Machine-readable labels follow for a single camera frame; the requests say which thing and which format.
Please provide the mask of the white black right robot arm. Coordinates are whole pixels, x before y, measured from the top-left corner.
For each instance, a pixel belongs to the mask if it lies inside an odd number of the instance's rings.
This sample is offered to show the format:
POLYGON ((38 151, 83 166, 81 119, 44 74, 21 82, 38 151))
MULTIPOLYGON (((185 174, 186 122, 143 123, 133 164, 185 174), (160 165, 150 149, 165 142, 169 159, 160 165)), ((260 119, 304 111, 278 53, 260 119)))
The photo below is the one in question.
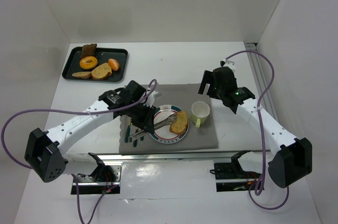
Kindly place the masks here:
POLYGON ((312 144, 307 138, 298 139, 283 128, 246 87, 238 87, 231 68, 221 66, 205 71, 199 94, 222 101, 223 105, 244 119, 258 134, 264 136, 272 158, 263 153, 242 151, 234 156, 235 162, 246 172, 262 173, 264 163, 272 181, 280 188, 312 172, 312 144))

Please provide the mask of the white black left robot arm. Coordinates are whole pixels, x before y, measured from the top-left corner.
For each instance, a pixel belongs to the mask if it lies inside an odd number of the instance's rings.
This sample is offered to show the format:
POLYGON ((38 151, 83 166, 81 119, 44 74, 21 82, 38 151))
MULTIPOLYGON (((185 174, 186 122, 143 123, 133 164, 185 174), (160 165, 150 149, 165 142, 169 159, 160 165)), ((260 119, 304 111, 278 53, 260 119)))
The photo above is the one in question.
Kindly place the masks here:
POLYGON ((177 121, 177 115, 170 115, 154 123, 156 107, 153 106, 157 92, 157 81, 145 88, 135 81, 125 87, 108 90, 79 115, 63 124, 42 131, 37 128, 29 134, 24 158, 45 183, 54 181, 62 174, 88 176, 100 181, 112 169, 95 153, 67 154, 68 150, 91 131, 117 117, 126 116, 139 132, 132 135, 137 139, 156 129, 177 121))

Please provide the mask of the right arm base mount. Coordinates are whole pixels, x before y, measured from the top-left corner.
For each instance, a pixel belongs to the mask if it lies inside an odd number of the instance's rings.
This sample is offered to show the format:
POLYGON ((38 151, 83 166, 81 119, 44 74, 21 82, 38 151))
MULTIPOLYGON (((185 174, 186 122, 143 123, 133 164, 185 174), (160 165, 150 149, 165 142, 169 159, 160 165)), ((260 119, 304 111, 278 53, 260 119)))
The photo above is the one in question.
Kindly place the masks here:
POLYGON ((214 163, 214 168, 209 172, 214 175, 217 192, 248 191, 255 184, 260 173, 244 171, 239 163, 239 158, 252 151, 241 151, 230 158, 230 162, 214 163))

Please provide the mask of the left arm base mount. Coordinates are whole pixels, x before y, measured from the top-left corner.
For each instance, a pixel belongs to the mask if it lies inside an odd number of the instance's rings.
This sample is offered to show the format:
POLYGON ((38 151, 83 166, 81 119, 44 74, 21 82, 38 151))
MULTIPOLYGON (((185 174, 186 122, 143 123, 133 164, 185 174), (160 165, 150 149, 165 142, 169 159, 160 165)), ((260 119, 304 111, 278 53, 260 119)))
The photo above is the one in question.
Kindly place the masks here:
POLYGON ((95 153, 78 155, 75 160, 76 170, 79 173, 72 179, 71 194, 119 194, 121 164, 112 165, 104 161, 95 153))

